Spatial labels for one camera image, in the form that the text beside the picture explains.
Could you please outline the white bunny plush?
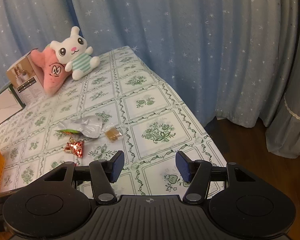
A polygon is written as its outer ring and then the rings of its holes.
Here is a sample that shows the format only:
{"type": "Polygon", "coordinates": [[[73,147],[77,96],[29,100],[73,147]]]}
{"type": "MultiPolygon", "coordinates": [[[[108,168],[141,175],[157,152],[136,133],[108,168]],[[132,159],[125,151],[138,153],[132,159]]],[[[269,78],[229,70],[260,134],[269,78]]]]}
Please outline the white bunny plush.
{"type": "Polygon", "coordinates": [[[100,64],[98,56],[92,56],[93,48],[88,46],[86,39],[79,34],[79,27],[71,28],[70,37],[63,42],[52,41],[50,48],[55,51],[66,72],[72,72],[72,78],[79,80],[88,75],[100,64]]]}

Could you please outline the green silver snack bag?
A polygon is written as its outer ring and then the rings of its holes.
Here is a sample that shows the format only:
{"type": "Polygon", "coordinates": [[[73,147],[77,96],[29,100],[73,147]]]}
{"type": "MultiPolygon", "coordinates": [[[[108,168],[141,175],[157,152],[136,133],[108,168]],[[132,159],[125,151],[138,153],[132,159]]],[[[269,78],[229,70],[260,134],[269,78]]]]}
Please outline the green silver snack bag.
{"type": "Polygon", "coordinates": [[[85,116],[76,120],[64,120],[58,123],[57,132],[83,135],[97,139],[102,130],[102,118],[96,115],[85,116]]]}

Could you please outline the blue starry curtain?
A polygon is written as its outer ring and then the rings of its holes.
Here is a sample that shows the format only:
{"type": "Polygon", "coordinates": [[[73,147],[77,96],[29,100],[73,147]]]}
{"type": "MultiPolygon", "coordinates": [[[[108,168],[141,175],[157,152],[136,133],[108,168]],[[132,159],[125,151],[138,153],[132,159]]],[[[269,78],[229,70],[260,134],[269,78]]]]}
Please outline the blue starry curtain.
{"type": "Polygon", "coordinates": [[[202,124],[268,126],[283,96],[299,0],[0,0],[0,90],[7,68],[76,25],[96,55],[129,46],[202,124]]]}

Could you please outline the tan product box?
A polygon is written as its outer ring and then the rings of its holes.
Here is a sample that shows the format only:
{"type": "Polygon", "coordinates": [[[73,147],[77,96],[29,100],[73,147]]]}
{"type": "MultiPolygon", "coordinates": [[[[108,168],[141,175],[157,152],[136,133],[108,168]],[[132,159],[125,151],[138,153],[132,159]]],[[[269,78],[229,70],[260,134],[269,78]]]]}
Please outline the tan product box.
{"type": "Polygon", "coordinates": [[[25,105],[45,96],[43,88],[44,73],[31,60],[30,51],[15,61],[6,70],[6,75],[17,96],[19,96],[25,105]]]}

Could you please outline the small brown candy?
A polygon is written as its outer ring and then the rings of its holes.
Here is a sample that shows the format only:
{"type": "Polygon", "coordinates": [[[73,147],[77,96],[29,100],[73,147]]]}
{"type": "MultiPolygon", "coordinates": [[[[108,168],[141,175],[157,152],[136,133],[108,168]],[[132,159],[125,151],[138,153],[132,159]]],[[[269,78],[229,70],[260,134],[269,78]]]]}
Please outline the small brown candy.
{"type": "Polygon", "coordinates": [[[115,142],[122,138],[121,132],[115,127],[111,127],[107,129],[105,132],[105,136],[111,141],[115,142]]]}

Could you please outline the green floral tablecloth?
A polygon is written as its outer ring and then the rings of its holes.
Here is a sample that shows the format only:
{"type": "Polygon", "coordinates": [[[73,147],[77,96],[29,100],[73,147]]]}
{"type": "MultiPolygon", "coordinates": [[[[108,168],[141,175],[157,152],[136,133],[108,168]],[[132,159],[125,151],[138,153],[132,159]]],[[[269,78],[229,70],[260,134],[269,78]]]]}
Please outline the green floral tablecloth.
{"type": "Polygon", "coordinates": [[[117,195],[183,195],[188,184],[175,166],[177,151],[215,166],[226,163],[173,88],[129,47],[121,47],[102,54],[100,66],[89,75],[68,79],[53,97],[40,98],[0,125],[5,158],[0,192],[26,186],[66,161],[88,165],[118,150],[125,164],[113,185],[117,195]],[[64,151],[69,136],[58,131],[58,124],[86,116],[116,127],[121,138],[84,138],[79,158],[64,151]]]}

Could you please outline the red foil candy pack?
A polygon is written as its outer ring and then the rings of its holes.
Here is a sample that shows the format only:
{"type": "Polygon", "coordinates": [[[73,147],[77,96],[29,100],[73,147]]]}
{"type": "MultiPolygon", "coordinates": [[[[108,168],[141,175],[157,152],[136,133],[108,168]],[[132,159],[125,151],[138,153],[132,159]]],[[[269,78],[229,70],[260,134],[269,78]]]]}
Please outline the red foil candy pack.
{"type": "Polygon", "coordinates": [[[64,147],[64,152],[71,153],[78,158],[83,157],[84,141],[70,138],[64,147]]]}

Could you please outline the white green cardboard box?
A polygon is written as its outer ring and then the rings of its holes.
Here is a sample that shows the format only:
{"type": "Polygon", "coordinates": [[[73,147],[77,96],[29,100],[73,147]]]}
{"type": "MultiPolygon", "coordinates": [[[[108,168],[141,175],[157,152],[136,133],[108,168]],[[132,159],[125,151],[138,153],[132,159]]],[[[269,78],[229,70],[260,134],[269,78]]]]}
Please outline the white green cardboard box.
{"type": "Polygon", "coordinates": [[[25,104],[15,92],[12,84],[7,85],[0,92],[0,124],[20,112],[25,104]]]}

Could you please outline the pink plush toy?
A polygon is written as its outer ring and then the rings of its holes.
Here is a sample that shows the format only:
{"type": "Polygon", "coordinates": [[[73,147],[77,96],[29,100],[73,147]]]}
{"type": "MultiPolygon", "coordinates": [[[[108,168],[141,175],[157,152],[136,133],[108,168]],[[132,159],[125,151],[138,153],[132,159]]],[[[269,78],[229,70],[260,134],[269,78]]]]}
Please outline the pink plush toy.
{"type": "Polygon", "coordinates": [[[62,87],[71,72],[65,71],[65,65],[57,59],[56,52],[46,46],[43,51],[34,49],[30,52],[32,62],[43,71],[43,89],[46,95],[53,96],[62,87]]]}

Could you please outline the grey lace-trimmed cover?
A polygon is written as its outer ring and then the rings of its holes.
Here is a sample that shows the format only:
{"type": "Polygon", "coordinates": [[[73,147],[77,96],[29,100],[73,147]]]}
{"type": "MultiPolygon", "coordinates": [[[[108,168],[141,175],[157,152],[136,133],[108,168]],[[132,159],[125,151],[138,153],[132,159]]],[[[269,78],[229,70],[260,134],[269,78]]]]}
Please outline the grey lace-trimmed cover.
{"type": "Polygon", "coordinates": [[[266,131],[267,150],[289,159],[300,155],[300,13],[298,24],[292,71],[277,114],[266,131]]]}

